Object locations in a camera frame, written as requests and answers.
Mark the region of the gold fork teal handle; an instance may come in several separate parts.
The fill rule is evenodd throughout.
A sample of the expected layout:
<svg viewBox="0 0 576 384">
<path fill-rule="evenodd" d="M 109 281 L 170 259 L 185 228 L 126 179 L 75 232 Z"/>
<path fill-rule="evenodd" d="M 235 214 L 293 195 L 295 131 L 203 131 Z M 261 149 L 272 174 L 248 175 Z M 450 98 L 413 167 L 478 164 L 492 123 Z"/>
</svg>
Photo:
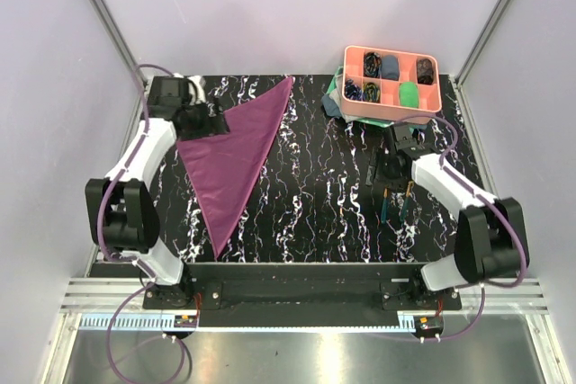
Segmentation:
<svg viewBox="0 0 576 384">
<path fill-rule="evenodd" d="M 413 181 L 409 181 L 407 184 L 406 193 L 404 195 L 404 200 L 403 200 L 402 207 L 400 210 L 400 222 L 404 222 L 405 219 L 407 218 L 413 185 L 414 185 Z"/>
</svg>

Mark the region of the gold spoon teal handle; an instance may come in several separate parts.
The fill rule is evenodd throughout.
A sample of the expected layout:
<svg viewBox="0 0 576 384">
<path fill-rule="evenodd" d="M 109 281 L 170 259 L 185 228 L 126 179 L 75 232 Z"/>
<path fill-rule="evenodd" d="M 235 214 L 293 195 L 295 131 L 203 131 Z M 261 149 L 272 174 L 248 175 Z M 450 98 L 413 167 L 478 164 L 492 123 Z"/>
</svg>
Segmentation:
<svg viewBox="0 0 576 384">
<path fill-rule="evenodd" d="M 389 189 L 385 187 L 383 189 L 383 196 L 382 196 L 382 208 L 380 214 L 380 222 L 384 224 L 387 221 L 388 216 L 388 205 L 389 205 Z"/>
</svg>

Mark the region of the purple cloth napkin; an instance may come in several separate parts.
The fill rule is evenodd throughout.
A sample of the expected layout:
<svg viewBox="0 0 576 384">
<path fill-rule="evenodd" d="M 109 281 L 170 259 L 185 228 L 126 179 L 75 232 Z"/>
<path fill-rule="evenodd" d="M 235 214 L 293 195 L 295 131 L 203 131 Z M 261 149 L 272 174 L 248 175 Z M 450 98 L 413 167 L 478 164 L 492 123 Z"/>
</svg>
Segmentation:
<svg viewBox="0 0 576 384">
<path fill-rule="evenodd" d="M 229 133 L 176 142 L 218 258 L 230 240 L 267 160 L 294 79 L 224 112 Z"/>
</svg>

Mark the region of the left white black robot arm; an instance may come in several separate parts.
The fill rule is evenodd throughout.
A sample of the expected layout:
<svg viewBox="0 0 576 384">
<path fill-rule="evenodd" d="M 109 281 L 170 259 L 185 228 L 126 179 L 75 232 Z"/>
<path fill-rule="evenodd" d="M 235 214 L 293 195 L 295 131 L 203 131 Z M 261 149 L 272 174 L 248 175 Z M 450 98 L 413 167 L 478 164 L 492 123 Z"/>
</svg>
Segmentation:
<svg viewBox="0 0 576 384">
<path fill-rule="evenodd" d="M 184 264 L 160 240 L 160 221 L 149 193 L 165 154 L 179 141 L 226 135 L 220 103 L 207 96 L 202 76 L 172 74 L 149 79 L 142 94 L 136 135 L 116 165 L 85 186 L 93 241 L 114 263 L 130 263 L 163 288 L 174 308 L 194 299 Z"/>
</svg>

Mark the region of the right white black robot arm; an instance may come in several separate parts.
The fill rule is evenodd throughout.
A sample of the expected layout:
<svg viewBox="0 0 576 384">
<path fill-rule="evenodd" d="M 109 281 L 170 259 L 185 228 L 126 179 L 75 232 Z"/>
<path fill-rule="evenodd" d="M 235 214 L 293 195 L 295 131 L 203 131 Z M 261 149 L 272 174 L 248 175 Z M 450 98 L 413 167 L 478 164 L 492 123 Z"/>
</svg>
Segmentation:
<svg viewBox="0 0 576 384">
<path fill-rule="evenodd" d="M 411 303 L 430 308 L 441 291 L 480 283 L 518 286 L 530 262 L 520 203 L 475 185 L 404 122 L 386 128 L 383 140 L 384 146 L 371 155 L 367 184 L 380 184 L 385 195 L 401 192 L 406 197 L 419 186 L 457 222 L 454 251 L 417 271 L 408 288 Z"/>
</svg>

